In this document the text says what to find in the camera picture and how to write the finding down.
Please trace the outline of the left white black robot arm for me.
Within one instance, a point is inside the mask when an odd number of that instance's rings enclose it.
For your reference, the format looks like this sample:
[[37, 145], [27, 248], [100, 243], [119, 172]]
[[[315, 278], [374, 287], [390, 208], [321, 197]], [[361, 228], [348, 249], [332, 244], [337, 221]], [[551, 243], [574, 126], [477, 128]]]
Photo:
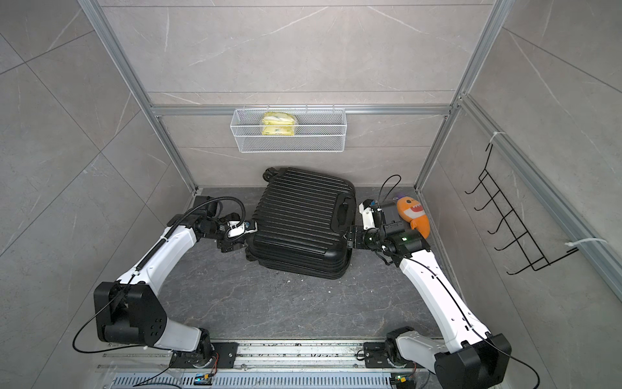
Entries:
[[239, 199], [198, 197], [168, 222], [139, 262], [115, 281], [96, 287], [90, 321], [99, 341], [110, 343], [113, 351], [137, 347], [169, 351], [171, 366], [215, 366], [217, 352], [208, 330], [170, 319], [160, 302], [160, 290], [183, 255], [201, 239], [212, 239], [223, 252], [230, 252], [243, 248], [247, 236], [257, 230]]

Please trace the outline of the black hard-shell suitcase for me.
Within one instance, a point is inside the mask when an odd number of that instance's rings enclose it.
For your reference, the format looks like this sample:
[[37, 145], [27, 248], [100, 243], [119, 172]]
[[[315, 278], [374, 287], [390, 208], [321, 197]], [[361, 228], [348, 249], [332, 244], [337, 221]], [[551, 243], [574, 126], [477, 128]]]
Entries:
[[336, 280], [348, 270], [348, 232], [356, 221], [350, 181], [293, 167], [268, 168], [254, 211], [258, 231], [246, 240], [246, 259], [263, 267]]

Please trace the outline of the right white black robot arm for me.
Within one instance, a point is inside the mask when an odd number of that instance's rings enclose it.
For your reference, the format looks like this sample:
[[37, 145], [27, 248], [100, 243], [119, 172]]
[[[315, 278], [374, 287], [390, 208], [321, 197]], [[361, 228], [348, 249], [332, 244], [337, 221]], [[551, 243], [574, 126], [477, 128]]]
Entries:
[[510, 342], [492, 335], [447, 280], [434, 253], [416, 230], [387, 233], [384, 228], [356, 226], [347, 234], [352, 247], [369, 250], [393, 264], [415, 286], [442, 339], [433, 340], [409, 327], [388, 333], [387, 361], [403, 368], [409, 363], [435, 374], [444, 388], [490, 388], [504, 381], [514, 359]]

